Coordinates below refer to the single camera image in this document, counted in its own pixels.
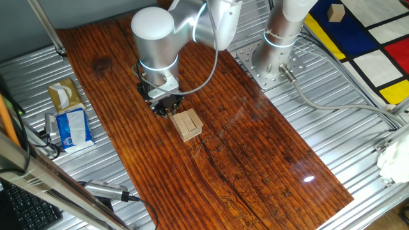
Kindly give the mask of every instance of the black keyboard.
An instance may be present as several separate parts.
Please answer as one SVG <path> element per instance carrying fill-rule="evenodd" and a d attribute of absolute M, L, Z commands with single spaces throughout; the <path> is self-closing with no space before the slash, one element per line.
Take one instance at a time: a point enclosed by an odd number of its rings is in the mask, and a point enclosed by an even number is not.
<path fill-rule="evenodd" d="M 50 203 L 13 184 L 1 182 L 9 207 L 16 216 L 21 230 L 43 230 L 59 222 L 63 216 Z"/>

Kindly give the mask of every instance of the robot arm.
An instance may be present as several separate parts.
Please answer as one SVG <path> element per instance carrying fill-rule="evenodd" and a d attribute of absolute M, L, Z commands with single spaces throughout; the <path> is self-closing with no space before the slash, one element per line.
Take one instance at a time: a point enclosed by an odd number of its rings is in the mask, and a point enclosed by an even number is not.
<path fill-rule="evenodd" d="M 169 11 L 157 7 L 142 9 L 131 22 L 140 64 L 146 79 L 170 92 L 178 92 L 178 53 L 189 41 L 215 48 L 215 35 L 208 7 L 212 7 L 218 49 L 231 43 L 242 2 L 227 0 L 175 0 Z M 165 116 L 179 107 L 181 96 L 169 95 L 145 85 L 144 98 L 153 112 Z"/>
<path fill-rule="evenodd" d="M 296 60 L 293 45 L 304 19 L 317 0 L 277 0 L 270 12 L 263 39 L 251 54 L 251 69 L 261 88 L 271 88 L 280 75 L 279 66 L 291 70 Z M 211 7 L 215 33 L 210 21 Z M 240 14 L 242 2 L 229 0 L 174 0 L 169 11 L 161 8 L 145 8 L 132 19 L 132 31 L 140 64 L 146 79 L 167 92 L 179 91 L 178 53 L 183 46 L 194 41 L 215 49 L 224 50 L 231 43 Z M 139 90 L 150 102 L 153 112 L 165 116 L 180 105 L 181 95 L 173 95 L 145 83 Z"/>

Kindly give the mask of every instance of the tissue box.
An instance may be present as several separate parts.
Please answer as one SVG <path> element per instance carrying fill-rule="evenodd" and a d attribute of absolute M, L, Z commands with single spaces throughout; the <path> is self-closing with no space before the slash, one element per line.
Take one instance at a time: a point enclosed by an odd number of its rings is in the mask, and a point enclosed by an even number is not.
<path fill-rule="evenodd" d="M 78 108 L 85 109 L 85 104 L 77 91 L 77 87 L 71 78 L 64 79 L 59 83 L 47 87 L 52 103 L 58 114 L 73 111 Z"/>
<path fill-rule="evenodd" d="M 57 116 L 57 126 L 67 153 L 74 153 L 94 145 L 88 118 L 83 109 Z"/>

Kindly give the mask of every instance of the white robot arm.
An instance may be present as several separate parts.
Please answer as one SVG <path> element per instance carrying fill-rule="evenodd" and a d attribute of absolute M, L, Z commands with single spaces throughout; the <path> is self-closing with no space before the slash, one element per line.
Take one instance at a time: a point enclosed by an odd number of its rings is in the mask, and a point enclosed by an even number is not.
<path fill-rule="evenodd" d="M 215 48 L 215 35 L 208 7 L 212 7 L 218 49 L 231 43 L 242 2 L 226 0 L 176 0 L 165 11 L 149 7 L 137 12 L 131 28 L 146 79 L 168 92 L 178 92 L 178 53 L 194 41 Z M 153 112 L 165 116 L 180 105 L 182 96 L 169 95 L 142 83 L 139 92 L 150 102 Z"/>
<path fill-rule="evenodd" d="M 260 46 L 252 54 L 251 68 L 260 79 L 275 79 L 279 66 L 291 66 L 292 48 L 304 19 L 317 0 L 278 0 L 268 18 Z M 215 24 L 213 32 L 208 7 Z M 224 50 L 231 43 L 242 2 L 228 0 L 175 0 L 169 11 L 145 8 L 132 19 L 132 31 L 146 79 L 167 92 L 178 92 L 178 53 L 189 41 Z M 268 87 L 259 82 L 262 88 Z M 182 96 L 138 87 L 153 112 L 165 116 L 180 105 Z"/>

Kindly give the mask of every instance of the gray cable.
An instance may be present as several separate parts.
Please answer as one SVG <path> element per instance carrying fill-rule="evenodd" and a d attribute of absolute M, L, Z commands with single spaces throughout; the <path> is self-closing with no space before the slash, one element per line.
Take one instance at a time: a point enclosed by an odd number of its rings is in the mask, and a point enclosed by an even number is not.
<path fill-rule="evenodd" d="M 214 22 L 214 19 L 213 19 L 212 8 L 211 8 L 210 5 L 209 5 L 209 1 L 207 1 L 207 8 L 208 8 L 208 10 L 209 10 L 210 22 L 212 23 L 213 34 L 214 34 L 214 37 L 215 37 L 215 50 L 216 50 L 216 55 L 215 55 L 215 63 L 214 63 L 214 65 L 213 65 L 213 69 L 212 69 L 212 71 L 210 72 L 210 75 L 209 75 L 209 77 L 206 79 L 206 81 L 205 81 L 202 85 L 200 85 L 199 87 L 197 87 L 196 89 L 192 89 L 192 90 L 190 90 L 190 91 L 186 91 L 186 92 L 182 92 L 182 93 L 175 93 L 175 92 L 170 92 L 170 91 L 161 89 L 161 88 L 159 88 L 158 86 L 154 85 L 153 83 L 151 83 L 150 81 L 146 80 L 144 77 L 141 76 L 140 79 L 142 79 L 142 81 L 148 83 L 150 86 L 154 87 L 155 89 L 159 89 L 159 90 L 161 90 L 162 92 L 169 93 L 169 94 L 171 94 L 171 95 L 187 95 L 187 94 L 190 94 L 190 93 L 194 93 L 194 92 L 200 90 L 201 88 L 203 88 L 205 85 L 207 85 L 207 84 L 209 83 L 210 79 L 213 77 L 213 75 L 214 75 L 214 73 L 215 73 L 215 71 L 216 71 L 217 60 L 218 60 L 218 58 L 219 58 L 219 51 L 218 51 L 219 46 L 218 46 L 218 44 L 217 44 L 216 25 L 215 25 L 215 22 Z M 136 64 L 136 65 L 134 65 L 134 66 L 132 67 L 132 73 L 134 73 L 135 76 L 138 76 L 138 77 L 139 77 L 139 75 L 135 72 L 135 67 L 138 68 L 138 64 Z"/>
<path fill-rule="evenodd" d="M 387 112 L 385 110 L 370 106 L 370 105 L 340 105 L 340 106 L 322 106 L 322 105 L 317 105 L 313 102 L 311 102 L 310 100 L 308 100 L 308 98 L 305 97 L 305 95 L 301 92 L 300 86 L 298 86 L 297 81 L 293 82 L 293 85 L 295 87 L 295 89 L 298 91 L 298 93 L 300 94 L 300 96 L 302 97 L 302 99 L 304 99 L 304 101 L 310 105 L 311 107 L 314 107 L 316 109 L 322 109 L 322 110 L 338 110 L 338 109 L 368 109 L 371 111 L 375 111 L 375 112 L 380 112 L 382 114 L 384 114 L 385 116 L 395 120 L 396 122 L 398 122 L 401 126 L 406 125 L 405 122 L 403 122 L 402 120 L 400 120 L 397 116 L 391 114 L 390 112 Z"/>

